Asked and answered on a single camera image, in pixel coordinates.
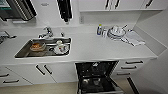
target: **kitchen counter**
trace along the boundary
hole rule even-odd
[[[8,39],[0,45],[0,65],[157,58],[146,45],[132,46],[122,41],[103,38],[96,35],[96,32],[66,34],[66,37],[72,39],[68,55],[28,58],[15,58],[14,56],[28,40],[34,38],[33,36]]]

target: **wall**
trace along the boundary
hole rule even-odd
[[[28,23],[13,24],[12,20],[4,22],[0,20],[0,28],[22,28],[22,27],[33,27],[33,28],[44,28],[45,26],[50,27],[67,27],[67,26],[78,26],[79,25],[79,12],[78,12],[78,1],[71,0],[72,16],[69,25],[66,25],[63,19],[60,18],[58,4],[56,0],[31,0],[37,16]]]
[[[164,11],[144,11],[136,26],[168,48],[167,15],[168,9]],[[168,93],[167,56],[168,50],[165,50],[159,55],[158,59],[151,60],[136,74],[132,75],[140,94]]]
[[[99,11],[81,12],[80,23],[84,25],[125,26],[132,29],[142,11]]]

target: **sink basin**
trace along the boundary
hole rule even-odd
[[[62,44],[68,45],[68,51],[63,54],[56,54],[52,48],[57,46],[56,42],[58,40],[62,41]],[[46,47],[43,51],[32,51],[30,47],[33,43],[45,43]],[[25,57],[44,57],[44,56],[64,56],[69,54],[71,38],[53,38],[53,39],[31,39],[29,40],[23,48],[15,55],[15,58],[25,58]]]

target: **dishwasher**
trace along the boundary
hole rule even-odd
[[[75,63],[78,74],[77,94],[124,94],[110,78],[118,61]]]

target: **white cabinet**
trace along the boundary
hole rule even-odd
[[[43,64],[12,65],[7,67],[33,84],[55,83],[50,74],[44,69]]]
[[[31,85],[28,81],[18,76],[5,67],[0,67],[0,87]]]
[[[32,84],[75,82],[77,73],[74,63],[47,63],[7,66]]]
[[[48,67],[51,68],[53,74],[51,75],[57,83],[61,82],[76,82],[77,73],[74,63],[57,63],[57,64],[48,64]]]
[[[150,59],[129,59],[120,60],[112,72],[111,77],[129,77],[142,68]]]
[[[164,10],[167,6],[168,0],[79,0],[80,12]]]
[[[141,10],[164,10],[168,6],[168,0],[144,0]]]
[[[111,11],[139,10],[143,0],[112,0]]]
[[[79,0],[79,11],[139,10],[143,0]]]
[[[79,0],[79,11],[109,11],[110,3],[107,0]]]

